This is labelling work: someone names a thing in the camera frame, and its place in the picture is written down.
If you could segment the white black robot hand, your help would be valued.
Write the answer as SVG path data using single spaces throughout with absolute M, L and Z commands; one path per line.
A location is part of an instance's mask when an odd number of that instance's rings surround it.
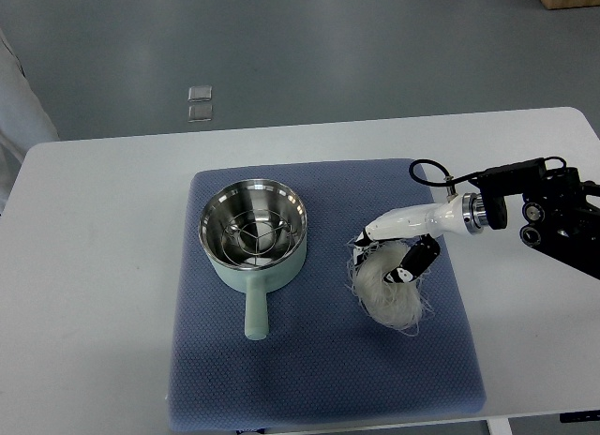
M 467 234 L 461 201 L 422 204 L 390 210 L 371 221 L 353 242 L 352 263 L 361 266 L 374 248 L 387 242 L 415 239 L 395 266 L 383 269 L 386 283 L 408 283 L 419 278 L 440 255 L 437 238 L 445 233 Z

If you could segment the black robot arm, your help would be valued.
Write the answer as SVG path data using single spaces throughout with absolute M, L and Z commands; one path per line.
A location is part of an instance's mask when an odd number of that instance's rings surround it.
M 527 221 L 519 231 L 529 248 L 565 263 L 593 278 L 599 278 L 599 208 L 588 202 L 599 195 L 599 185 L 582 182 L 578 169 L 561 157 L 552 159 L 561 166 L 549 169 L 551 157 L 488 168 L 453 177 L 440 163 L 417 159 L 409 166 L 415 182 L 445 188 L 447 197 L 456 197 L 455 185 L 468 182 L 478 188 L 459 199 L 463 224 L 476 233 L 486 227 L 507 227 L 507 196 L 523 199 L 522 216 Z

